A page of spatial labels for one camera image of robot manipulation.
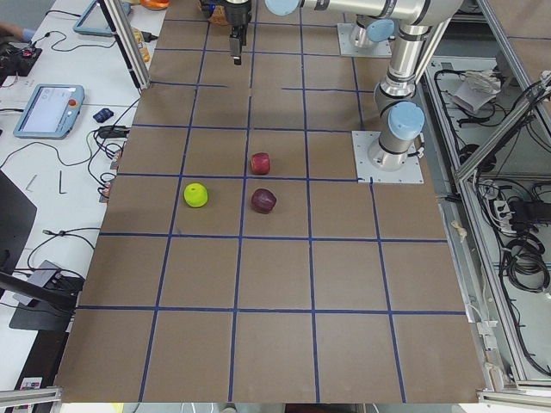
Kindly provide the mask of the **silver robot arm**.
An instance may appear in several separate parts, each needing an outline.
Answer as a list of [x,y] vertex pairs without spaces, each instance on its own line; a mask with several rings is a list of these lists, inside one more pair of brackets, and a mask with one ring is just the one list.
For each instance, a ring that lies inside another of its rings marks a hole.
[[461,6],[460,1],[267,1],[275,15],[298,8],[317,12],[341,11],[380,19],[394,19],[399,30],[386,75],[375,88],[381,117],[379,138],[368,148],[369,161],[379,170],[404,166],[414,139],[424,126],[424,113],[413,102],[418,77],[442,38],[442,31]]

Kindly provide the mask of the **person hand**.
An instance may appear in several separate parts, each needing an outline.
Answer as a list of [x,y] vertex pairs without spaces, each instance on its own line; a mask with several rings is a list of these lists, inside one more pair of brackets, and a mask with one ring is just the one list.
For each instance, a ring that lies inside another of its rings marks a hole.
[[0,21],[0,34],[2,37],[13,37],[22,40],[24,28],[12,23]]

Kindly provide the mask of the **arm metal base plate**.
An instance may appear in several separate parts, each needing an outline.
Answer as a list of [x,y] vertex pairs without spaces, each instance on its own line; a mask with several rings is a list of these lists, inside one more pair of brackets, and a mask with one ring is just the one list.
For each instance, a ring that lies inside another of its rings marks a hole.
[[412,141],[408,152],[394,155],[379,145],[378,131],[352,131],[356,179],[360,183],[424,184],[418,148]]
[[392,55],[389,38],[393,32],[392,20],[373,22],[365,28],[356,23],[338,23],[340,54],[345,57],[389,59]]

